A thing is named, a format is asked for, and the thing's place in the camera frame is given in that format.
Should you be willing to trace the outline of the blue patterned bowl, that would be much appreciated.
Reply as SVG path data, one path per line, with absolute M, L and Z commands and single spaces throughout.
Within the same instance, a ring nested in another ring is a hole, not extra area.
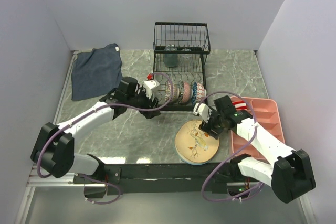
M 207 96 L 207 90 L 205 89 L 205 87 L 199 82 L 194 82 L 192 84 L 192 96 L 191 96 L 192 105 L 199 103 L 206 96 Z

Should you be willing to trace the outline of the blue scale pattern bowl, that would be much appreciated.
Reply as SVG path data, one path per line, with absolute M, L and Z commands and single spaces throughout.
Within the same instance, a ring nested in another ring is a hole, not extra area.
M 179 99 L 180 88 L 179 85 L 174 83 L 171 85 L 167 83 L 165 85 L 165 100 L 164 102 L 170 101 L 170 104 L 176 103 Z

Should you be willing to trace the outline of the beige bird pattern plate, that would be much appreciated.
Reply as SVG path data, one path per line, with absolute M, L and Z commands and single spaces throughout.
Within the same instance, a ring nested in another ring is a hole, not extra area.
M 201 121 L 186 122 L 177 132 L 175 149 L 180 158 L 191 165 L 208 163 L 219 149 L 219 139 L 199 129 Z

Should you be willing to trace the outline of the pink floral leaf-pattern bowl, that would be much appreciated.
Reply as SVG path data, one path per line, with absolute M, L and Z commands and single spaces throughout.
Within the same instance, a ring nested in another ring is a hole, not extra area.
M 191 86 L 187 82 L 181 81 L 178 87 L 179 87 L 178 103 L 179 104 L 189 103 L 189 100 L 191 99 L 192 95 Z

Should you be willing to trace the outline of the blue grey ceramic mug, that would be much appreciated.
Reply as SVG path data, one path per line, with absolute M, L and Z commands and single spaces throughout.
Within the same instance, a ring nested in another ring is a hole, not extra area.
M 175 45 L 168 45 L 164 49 L 165 53 L 163 54 L 163 61 L 164 64 L 169 68 L 174 68 L 178 66 L 178 54 L 173 53 L 173 51 L 176 51 Z

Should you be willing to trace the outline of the light blue plate underneath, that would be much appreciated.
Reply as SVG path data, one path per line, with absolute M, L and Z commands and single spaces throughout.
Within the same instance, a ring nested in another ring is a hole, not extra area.
M 209 163 L 219 150 L 219 142 L 210 145 L 208 149 L 199 147 L 198 144 L 180 145 L 175 142 L 175 150 L 180 159 L 190 165 L 203 165 Z

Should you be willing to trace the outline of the clear glass cup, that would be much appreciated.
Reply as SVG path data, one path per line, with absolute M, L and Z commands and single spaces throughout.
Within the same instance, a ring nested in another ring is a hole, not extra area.
M 182 64 L 188 64 L 190 58 L 192 57 L 192 51 L 189 48 L 184 48 L 181 50 L 181 61 Z

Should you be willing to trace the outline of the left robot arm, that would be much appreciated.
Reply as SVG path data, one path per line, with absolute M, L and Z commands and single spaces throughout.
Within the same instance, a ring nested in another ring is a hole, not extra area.
M 30 159 L 50 176 L 61 178 L 68 172 L 85 174 L 93 183 L 104 179 L 104 162 L 91 154 L 75 153 L 75 141 L 95 128 L 123 114 L 127 108 L 138 110 L 146 119 L 160 115 L 155 92 L 160 84 L 147 80 L 139 85 L 137 79 L 124 77 L 87 111 L 58 125 L 46 123 L 41 127 Z

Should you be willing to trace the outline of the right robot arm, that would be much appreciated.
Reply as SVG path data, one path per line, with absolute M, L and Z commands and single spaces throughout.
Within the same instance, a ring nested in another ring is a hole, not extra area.
M 249 177 L 272 188 L 277 198 L 289 203 L 315 189 L 310 157 L 303 149 L 295 150 L 280 142 L 257 122 L 255 110 L 241 98 L 246 109 L 237 109 L 228 95 L 214 100 L 214 108 L 203 100 L 194 105 L 193 113 L 202 118 L 199 129 L 218 138 L 224 129 L 246 140 L 246 144 L 231 157 L 218 164 L 205 179 L 220 174 L 226 179 L 242 181 Z

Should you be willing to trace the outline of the red item in tray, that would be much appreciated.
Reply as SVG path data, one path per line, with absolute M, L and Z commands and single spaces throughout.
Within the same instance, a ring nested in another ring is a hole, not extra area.
M 242 100 L 234 100 L 233 98 L 231 99 L 232 105 L 237 109 L 237 110 L 248 110 L 248 106 L 246 102 Z

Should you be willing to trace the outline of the dark blue cloth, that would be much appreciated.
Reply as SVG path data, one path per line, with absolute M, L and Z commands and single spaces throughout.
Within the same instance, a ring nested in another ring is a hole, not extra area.
M 71 99 L 91 99 L 118 87 L 122 79 L 121 67 L 120 48 L 115 43 L 78 53 L 71 74 Z

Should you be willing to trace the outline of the pink compartment tray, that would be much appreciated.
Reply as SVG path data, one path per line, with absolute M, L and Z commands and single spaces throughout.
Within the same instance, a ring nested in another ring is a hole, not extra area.
M 238 97 L 231 96 L 231 99 L 241 100 Z M 277 103 L 272 99 L 261 99 L 261 98 L 249 98 L 243 97 L 254 109 L 257 122 L 270 134 L 272 134 L 276 139 L 285 144 L 284 134 L 281 125 L 281 119 L 278 111 Z M 231 153 L 236 152 L 243 145 L 247 143 L 246 140 L 236 135 L 231 131 Z M 257 151 L 252 145 L 249 145 L 244 150 L 239 152 L 240 154 L 249 154 L 252 157 L 260 160 L 266 161 L 265 157 Z

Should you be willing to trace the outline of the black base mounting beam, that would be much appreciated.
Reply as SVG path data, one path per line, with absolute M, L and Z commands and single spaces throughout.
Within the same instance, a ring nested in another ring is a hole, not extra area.
M 97 180 L 118 186 L 124 194 L 176 193 L 200 191 L 204 180 L 218 163 L 179 164 L 109 164 Z M 205 191 L 226 194 L 227 186 L 255 182 L 239 173 L 235 164 L 224 164 L 208 182 Z

